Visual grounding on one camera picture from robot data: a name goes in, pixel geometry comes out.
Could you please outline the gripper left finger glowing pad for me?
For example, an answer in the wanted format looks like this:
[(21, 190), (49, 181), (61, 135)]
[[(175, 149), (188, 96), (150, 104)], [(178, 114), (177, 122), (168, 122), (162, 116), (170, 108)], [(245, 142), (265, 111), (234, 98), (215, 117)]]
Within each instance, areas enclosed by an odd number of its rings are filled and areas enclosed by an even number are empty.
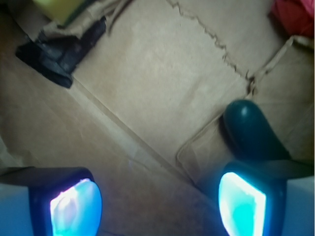
[(102, 195), (83, 167), (0, 170), (2, 236), (95, 236)]

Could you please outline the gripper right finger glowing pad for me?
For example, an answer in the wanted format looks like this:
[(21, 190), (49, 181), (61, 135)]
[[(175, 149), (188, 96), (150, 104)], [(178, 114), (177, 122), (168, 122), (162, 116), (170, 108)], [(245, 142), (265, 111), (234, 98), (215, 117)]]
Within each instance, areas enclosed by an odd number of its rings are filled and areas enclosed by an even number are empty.
[(313, 236), (314, 164), (293, 160), (228, 163), (218, 204), (230, 236)]

